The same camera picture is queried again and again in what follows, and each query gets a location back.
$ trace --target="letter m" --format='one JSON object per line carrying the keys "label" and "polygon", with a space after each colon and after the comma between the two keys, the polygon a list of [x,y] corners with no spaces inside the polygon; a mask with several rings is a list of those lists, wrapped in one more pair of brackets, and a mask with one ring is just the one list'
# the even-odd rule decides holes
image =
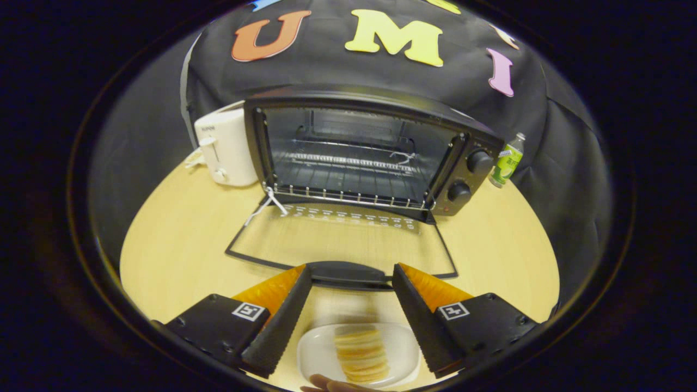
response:
{"label": "letter m", "polygon": [[346,43],[345,48],[355,52],[375,53],[380,45],[375,43],[375,35],[389,54],[397,54],[409,42],[411,47],[404,51],[407,59],[442,67],[443,60],[438,56],[438,36],[443,30],[432,24],[415,20],[401,29],[385,13],[375,10],[353,10],[358,17],[355,37]]}

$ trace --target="finger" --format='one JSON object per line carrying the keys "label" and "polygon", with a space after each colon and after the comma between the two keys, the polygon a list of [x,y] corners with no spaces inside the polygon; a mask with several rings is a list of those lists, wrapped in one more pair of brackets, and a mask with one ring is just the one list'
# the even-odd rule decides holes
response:
{"label": "finger", "polygon": [[324,377],[323,375],[311,375],[309,381],[315,385],[317,388],[327,390],[327,384],[332,381],[332,379]]}
{"label": "finger", "polygon": [[326,389],[312,388],[311,386],[301,386],[300,390],[302,392],[327,392]]}
{"label": "finger", "polygon": [[364,386],[359,386],[356,384],[349,384],[346,382],[331,381],[327,383],[327,390],[329,392],[369,392],[378,391],[377,389],[365,388]]}

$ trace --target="oven knob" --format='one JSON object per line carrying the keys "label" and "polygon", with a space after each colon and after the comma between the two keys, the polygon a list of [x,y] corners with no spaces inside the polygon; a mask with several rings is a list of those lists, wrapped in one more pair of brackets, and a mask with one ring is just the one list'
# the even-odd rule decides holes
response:
{"label": "oven knob", "polygon": [[453,183],[447,190],[447,199],[451,202],[457,201],[458,204],[465,204],[470,201],[470,197],[472,197],[470,187],[461,181]]}
{"label": "oven knob", "polygon": [[225,169],[218,169],[213,172],[213,179],[215,182],[224,182],[225,177],[227,177],[227,172],[225,172]]}
{"label": "oven knob", "polygon": [[486,176],[493,166],[493,158],[486,151],[475,151],[467,157],[467,168],[476,176]]}

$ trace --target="green bottle label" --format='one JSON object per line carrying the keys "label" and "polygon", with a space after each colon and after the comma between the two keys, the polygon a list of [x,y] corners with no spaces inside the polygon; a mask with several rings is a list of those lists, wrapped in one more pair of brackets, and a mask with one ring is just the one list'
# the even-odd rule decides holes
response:
{"label": "green bottle label", "polygon": [[500,184],[506,183],[506,180],[511,177],[523,158],[523,154],[511,147],[510,144],[506,144],[506,148],[503,151],[511,151],[511,155],[499,158],[491,174],[491,177]]}

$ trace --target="black cloth backdrop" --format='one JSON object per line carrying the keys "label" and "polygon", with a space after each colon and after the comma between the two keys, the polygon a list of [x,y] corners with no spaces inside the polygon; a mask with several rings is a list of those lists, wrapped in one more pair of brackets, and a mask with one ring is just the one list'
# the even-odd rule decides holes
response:
{"label": "black cloth backdrop", "polygon": [[[426,1],[283,0],[257,12],[253,8],[218,18],[193,47],[186,86],[191,122],[258,91],[320,82],[427,96],[485,123],[505,140],[524,133],[525,155],[512,180],[549,235],[560,270],[560,302],[571,298],[599,261],[610,230],[610,162],[582,100],[549,62],[520,41],[520,50],[510,47],[488,22],[464,9],[456,15]],[[398,27],[420,20],[441,28],[443,67],[407,59],[408,46],[396,55],[382,45],[377,53],[344,49],[358,23],[351,11],[361,8],[384,12]],[[270,20],[256,40],[265,45],[278,37],[277,18],[297,10],[312,14],[287,50],[246,63],[231,58],[237,29]],[[132,83],[95,151],[90,202],[100,245],[116,268],[139,207],[192,150],[179,113],[179,76],[197,36],[198,31],[172,47]],[[489,86],[493,66],[488,47],[512,61],[513,97]]]}

